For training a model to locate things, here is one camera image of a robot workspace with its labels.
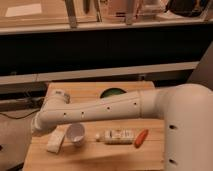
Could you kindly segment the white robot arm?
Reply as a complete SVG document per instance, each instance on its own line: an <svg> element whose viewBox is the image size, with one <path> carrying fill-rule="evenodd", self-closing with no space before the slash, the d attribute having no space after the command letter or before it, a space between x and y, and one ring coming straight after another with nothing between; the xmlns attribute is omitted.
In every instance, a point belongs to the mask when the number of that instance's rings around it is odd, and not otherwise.
<svg viewBox="0 0 213 171"><path fill-rule="evenodd" d="M162 118L165 171L213 171L213 90L200 84L137 90L82 103L71 103L54 90L31 123L34 135L69 123Z"/></svg>

